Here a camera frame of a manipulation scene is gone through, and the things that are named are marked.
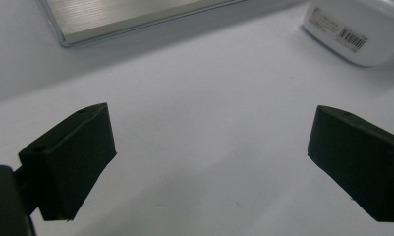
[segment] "barcode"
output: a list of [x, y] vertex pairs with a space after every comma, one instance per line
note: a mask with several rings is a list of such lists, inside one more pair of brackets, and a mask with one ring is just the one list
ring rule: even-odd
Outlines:
[[344, 43], [349, 44], [351, 46], [351, 49], [354, 51], [358, 51], [368, 41], [367, 37], [359, 35], [346, 28], [343, 28], [343, 30], [341, 30], [340, 34], [338, 34], [338, 38]]

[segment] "white surface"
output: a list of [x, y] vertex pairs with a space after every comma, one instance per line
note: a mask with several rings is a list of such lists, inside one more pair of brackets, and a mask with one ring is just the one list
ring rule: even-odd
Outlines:
[[394, 133], [394, 61], [354, 66], [301, 29], [307, 4], [251, 0], [77, 49], [33, 1], [0, 1], [0, 164], [109, 104], [118, 155], [73, 222], [39, 236], [394, 235], [307, 157], [318, 104]]

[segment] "label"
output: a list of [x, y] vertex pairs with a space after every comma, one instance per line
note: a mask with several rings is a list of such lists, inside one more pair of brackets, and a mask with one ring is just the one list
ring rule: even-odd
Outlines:
[[368, 42], [368, 37], [352, 30], [318, 7], [315, 7], [310, 15], [310, 23], [355, 53], [359, 52]]

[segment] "white container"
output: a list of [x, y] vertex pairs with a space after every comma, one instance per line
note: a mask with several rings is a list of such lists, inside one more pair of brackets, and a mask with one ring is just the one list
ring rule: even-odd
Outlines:
[[394, 58], [394, 0], [312, 0], [304, 27], [353, 63]]

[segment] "silver laptop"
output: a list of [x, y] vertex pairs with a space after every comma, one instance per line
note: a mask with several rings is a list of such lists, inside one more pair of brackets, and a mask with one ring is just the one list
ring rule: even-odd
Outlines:
[[243, 0], [39, 0], [69, 47]]

